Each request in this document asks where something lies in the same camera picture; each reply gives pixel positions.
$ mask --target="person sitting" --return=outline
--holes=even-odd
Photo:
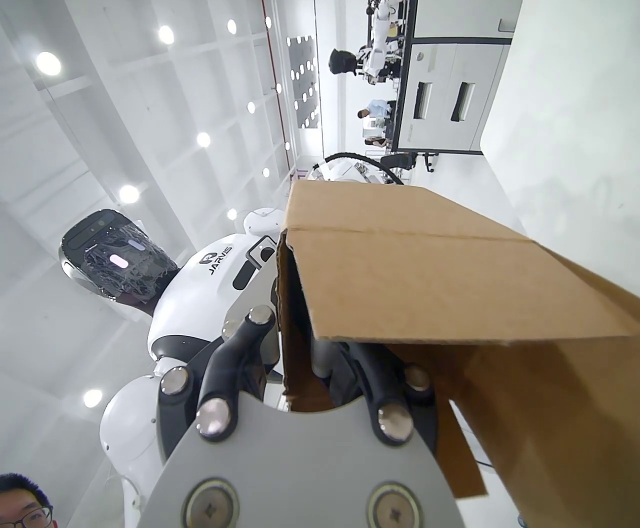
[[[388,117],[396,105],[395,101],[385,101],[384,99],[372,99],[366,108],[358,111],[358,118]]]
[[[387,139],[381,137],[373,137],[373,138],[365,138],[364,144],[370,147],[381,147],[384,148],[387,146]]]

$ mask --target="person in blue shirt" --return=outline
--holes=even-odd
[[[364,119],[371,117],[389,117],[396,105],[395,101],[385,101],[384,99],[373,99],[366,108],[358,112],[358,117]]]

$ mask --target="metal plate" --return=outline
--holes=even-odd
[[[368,505],[381,484],[415,497],[428,528],[463,528],[451,491],[419,435],[402,447],[371,431],[362,398],[323,413],[283,413],[240,394],[235,433],[209,444],[191,426],[149,498],[138,528],[182,526],[185,501],[217,478],[237,492],[237,528],[367,528]]]

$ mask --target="black cable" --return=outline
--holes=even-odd
[[[363,161],[364,163],[369,163],[370,165],[373,165],[376,168],[379,168],[382,172],[384,172],[387,176],[389,176],[393,183],[396,185],[404,185],[404,182],[395,174],[393,174],[391,172],[391,170],[388,167],[385,167],[384,165],[382,165],[379,161],[376,161],[375,159],[371,159],[370,157],[367,156],[363,156],[362,154],[356,154],[355,152],[338,152],[337,154],[332,154],[329,157],[326,157],[324,159],[325,163],[329,163],[330,161],[333,161],[334,159],[340,159],[340,158],[351,158],[351,159],[357,159],[358,161]],[[315,164],[312,167],[312,170],[316,170],[317,168],[319,168],[320,165],[319,164]]]

